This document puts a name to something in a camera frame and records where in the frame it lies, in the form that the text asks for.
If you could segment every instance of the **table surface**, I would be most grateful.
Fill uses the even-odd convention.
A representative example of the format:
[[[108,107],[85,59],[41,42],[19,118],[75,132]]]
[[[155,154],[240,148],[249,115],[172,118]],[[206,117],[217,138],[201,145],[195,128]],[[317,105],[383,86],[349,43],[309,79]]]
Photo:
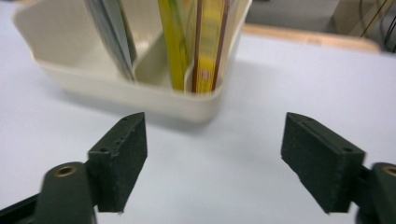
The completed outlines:
[[[39,192],[50,168],[140,108],[63,91],[32,61],[0,2],[0,208]],[[219,114],[189,124],[147,113],[148,159],[125,213],[99,223],[354,223],[324,214],[280,159],[288,111],[396,162],[396,58],[242,35]]]

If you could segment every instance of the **screw hole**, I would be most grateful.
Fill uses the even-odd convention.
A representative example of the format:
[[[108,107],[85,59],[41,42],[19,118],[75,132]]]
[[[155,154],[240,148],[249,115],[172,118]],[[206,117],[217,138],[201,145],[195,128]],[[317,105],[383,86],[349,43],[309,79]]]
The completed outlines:
[[[353,152],[353,149],[352,149],[352,148],[349,148],[349,147],[344,147],[343,150],[344,150],[345,152]]]
[[[74,166],[65,166],[56,171],[56,176],[64,177],[73,174],[76,171]]]

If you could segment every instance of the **plastic container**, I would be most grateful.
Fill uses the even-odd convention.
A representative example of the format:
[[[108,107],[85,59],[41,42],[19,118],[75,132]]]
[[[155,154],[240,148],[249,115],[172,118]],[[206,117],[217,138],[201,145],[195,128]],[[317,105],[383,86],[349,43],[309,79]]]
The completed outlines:
[[[124,1],[138,57],[134,83],[123,79],[109,58],[84,1],[38,1],[17,10],[14,23],[30,46],[33,59],[65,90],[191,122],[205,122],[219,111],[226,74],[233,64],[250,4],[251,0],[239,1],[225,81],[204,96],[171,88],[157,1]]]

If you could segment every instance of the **book spine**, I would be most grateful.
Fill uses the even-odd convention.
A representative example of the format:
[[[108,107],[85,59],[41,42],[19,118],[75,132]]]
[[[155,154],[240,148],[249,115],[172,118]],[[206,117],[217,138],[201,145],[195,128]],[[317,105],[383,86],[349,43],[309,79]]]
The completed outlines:
[[[163,34],[168,51],[169,70],[174,90],[184,91],[184,74],[189,66],[186,39],[175,0],[158,0]]]
[[[216,88],[230,0],[198,0],[192,90],[206,94]]]

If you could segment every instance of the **cable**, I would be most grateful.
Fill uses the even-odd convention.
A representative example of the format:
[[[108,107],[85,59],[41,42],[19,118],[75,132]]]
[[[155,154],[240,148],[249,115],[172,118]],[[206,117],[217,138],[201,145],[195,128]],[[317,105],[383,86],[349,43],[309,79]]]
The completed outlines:
[[[361,21],[361,29],[363,30],[363,33],[361,34],[361,36],[365,35],[365,30],[366,28],[366,24],[364,22],[364,18],[363,18],[363,0],[359,1],[359,19]]]

